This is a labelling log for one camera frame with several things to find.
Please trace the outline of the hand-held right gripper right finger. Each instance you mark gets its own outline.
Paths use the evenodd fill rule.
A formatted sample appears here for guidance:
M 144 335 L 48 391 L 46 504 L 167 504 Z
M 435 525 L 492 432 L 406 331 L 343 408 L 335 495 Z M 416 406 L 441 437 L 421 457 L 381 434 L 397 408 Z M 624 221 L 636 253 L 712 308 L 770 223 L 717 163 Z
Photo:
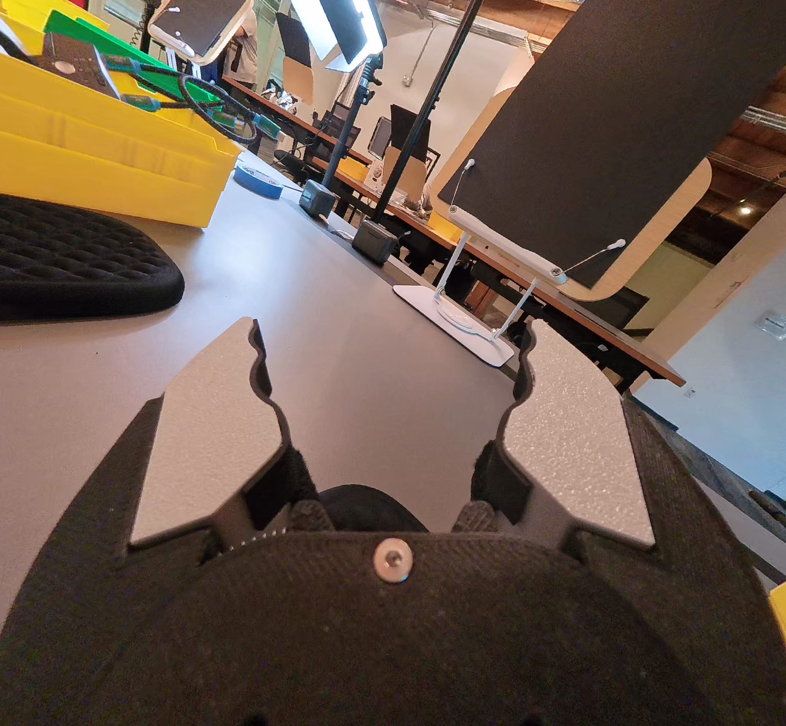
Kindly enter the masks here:
M 578 531 L 652 548 L 622 397 L 592 361 L 542 320 L 519 355 L 521 397 L 503 416 L 496 445 L 524 487 L 522 507 L 500 507 L 502 533 L 566 548 Z

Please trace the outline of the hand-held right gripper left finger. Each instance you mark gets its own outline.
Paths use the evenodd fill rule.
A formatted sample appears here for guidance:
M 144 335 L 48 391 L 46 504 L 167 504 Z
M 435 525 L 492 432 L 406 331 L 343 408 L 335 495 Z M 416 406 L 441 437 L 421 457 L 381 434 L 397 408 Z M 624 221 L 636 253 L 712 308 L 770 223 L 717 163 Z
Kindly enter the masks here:
M 291 443 L 271 399 L 259 322 L 240 318 L 167 385 L 152 439 L 132 548 L 209 529 L 221 548 L 257 535 L 246 495 Z

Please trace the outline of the black hdmi switch box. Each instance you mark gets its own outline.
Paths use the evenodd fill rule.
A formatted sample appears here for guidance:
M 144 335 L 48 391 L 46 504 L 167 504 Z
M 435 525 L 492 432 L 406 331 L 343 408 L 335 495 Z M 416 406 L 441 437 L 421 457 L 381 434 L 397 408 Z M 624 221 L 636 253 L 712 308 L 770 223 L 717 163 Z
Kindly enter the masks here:
M 115 100 L 122 98 L 103 55 L 93 44 L 62 33 L 48 32 L 44 36 L 42 53 L 36 58 L 36 63 L 48 72 Z

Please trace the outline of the black textured wrist pad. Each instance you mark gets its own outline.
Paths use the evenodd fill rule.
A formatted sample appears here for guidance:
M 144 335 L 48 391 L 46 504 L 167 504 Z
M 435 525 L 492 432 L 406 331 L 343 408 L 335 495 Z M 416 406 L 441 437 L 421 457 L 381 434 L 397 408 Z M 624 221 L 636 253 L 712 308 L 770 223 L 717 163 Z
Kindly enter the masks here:
M 385 492 L 368 485 L 326 489 L 319 500 L 335 530 L 355 533 L 427 533 L 427 527 Z
M 152 314 L 176 306 L 184 291 L 175 262 L 132 225 L 2 195 L 3 324 Z

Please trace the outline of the blue tape roll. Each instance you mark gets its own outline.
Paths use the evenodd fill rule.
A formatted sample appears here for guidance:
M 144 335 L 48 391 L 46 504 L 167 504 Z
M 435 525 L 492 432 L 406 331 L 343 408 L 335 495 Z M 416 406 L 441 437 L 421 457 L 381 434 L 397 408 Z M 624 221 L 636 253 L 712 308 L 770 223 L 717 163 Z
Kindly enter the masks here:
M 235 165 L 233 180 L 243 189 L 272 201 L 279 200 L 284 190 L 281 183 L 243 162 Z

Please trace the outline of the brown cardboard box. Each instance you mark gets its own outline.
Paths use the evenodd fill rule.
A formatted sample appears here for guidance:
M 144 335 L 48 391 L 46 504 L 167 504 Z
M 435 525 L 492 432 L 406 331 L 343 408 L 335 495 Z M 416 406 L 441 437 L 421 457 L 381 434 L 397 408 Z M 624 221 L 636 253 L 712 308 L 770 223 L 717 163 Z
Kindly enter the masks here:
M 383 159 L 382 180 L 384 185 L 388 183 L 399 156 L 400 150 L 393 144 L 389 144 Z M 425 161 L 418 159 L 416 156 L 410 156 L 401 176 L 396 181 L 395 189 L 403 192 L 408 201 L 413 203 L 420 201 L 426 184 L 426 173 Z

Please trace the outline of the light panel stand pole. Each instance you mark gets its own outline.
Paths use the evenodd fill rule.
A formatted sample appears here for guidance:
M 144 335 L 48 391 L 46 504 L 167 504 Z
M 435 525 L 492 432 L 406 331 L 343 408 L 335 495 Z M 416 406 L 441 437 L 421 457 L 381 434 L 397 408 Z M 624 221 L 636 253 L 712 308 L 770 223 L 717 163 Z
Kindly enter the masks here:
M 368 102 L 376 94 L 375 90 L 370 90 L 370 86 L 381 86 L 381 81 L 377 78 L 377 72 L 384 66 L 384 54 L 378 53 L 371 55 L 366 59 L 364 68 L 359 78 L 358 85 L 355 89 L 355 94 L 350 106 L 348 115 L 344 121 L 342 130 L 340 131 L 339 138 L 337 139 L 328 166 L 325 170 L 322 186 L 329 191 L 329 186 L 334 179 L 339 162 L 346 156 L 348 151 L 348 139 L 352 127 L 362 106 L 367 105 Z

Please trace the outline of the black pole with round disc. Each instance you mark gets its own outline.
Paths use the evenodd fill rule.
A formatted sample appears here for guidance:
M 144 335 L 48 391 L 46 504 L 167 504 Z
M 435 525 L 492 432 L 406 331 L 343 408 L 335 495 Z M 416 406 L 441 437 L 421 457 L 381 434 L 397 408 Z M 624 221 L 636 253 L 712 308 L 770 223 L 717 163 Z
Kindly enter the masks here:
M 437 71 L 436 77 L 434 78 L 427 96 L 420 107 L 418 115 L 408 132 L 407 139 L 399 152 L 398 159 L 392 168 L 392 171 L 388 177 L 388 181 L 386 181 L 385 187 L 379 196 L 377 206 L 375 207 L 370 218 L 370 220 L 374 223 L 379 224 L 382 222 L 382 218 L 386 212 L 386 207 L 391 199 L 392 193 L 395 190 L 396 184 L 401 178 L 409 158 L 412 155 L 412 151 L 420 139 L 420 135 L 425 128 L 425 123 L 428 121 L 432 111 L 436 108 L 439 95 L 442 92 L 445 83 L 447 82 L 449 73 L 451 72 L 457 60 L 457 56 L 460 53 L 461 48 L 465 44 L 468 33 L 474 24 L 479 8 L 482 4 L 483 0 L 469 1 L 464 15 L 457 26 L 454 38 L 449 45 L 447 54 Z

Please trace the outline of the green plastic bin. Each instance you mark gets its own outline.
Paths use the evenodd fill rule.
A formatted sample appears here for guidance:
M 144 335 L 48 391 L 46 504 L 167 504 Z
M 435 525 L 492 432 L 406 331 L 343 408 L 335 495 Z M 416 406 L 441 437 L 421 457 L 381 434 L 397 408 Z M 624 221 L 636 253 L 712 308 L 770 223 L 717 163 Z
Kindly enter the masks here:
M 126 56 L 134 59 L 141 65 L 149 65 L 153 72 L 139 72 L 142 82 L 139 85 L 148 91 L 160 93 L 175 100 L 182 101 L 182 92 L 178 84 L 179 72 L 168 74 L 171 69 L 138 48 L 115 38 L 100 27 L 81 18 L 73 19 L 63 13 L 53 10 L 45 23 L 44 33 L 57 33 L 74 38 L 84 43 L 92 44 L 104 55 Z

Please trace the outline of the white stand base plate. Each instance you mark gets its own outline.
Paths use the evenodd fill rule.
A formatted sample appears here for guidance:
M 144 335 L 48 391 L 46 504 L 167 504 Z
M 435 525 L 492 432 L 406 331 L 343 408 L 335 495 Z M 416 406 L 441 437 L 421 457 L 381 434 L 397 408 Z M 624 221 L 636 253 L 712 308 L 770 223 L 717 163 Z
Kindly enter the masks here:
M 513 357 L 513 347 L 503 336 L 519 307 L 509 314 L 505 324 L 491 330 L 430 286 L 397 284 L 392 290 L 398 298 L 487 365 L 500 368 Z

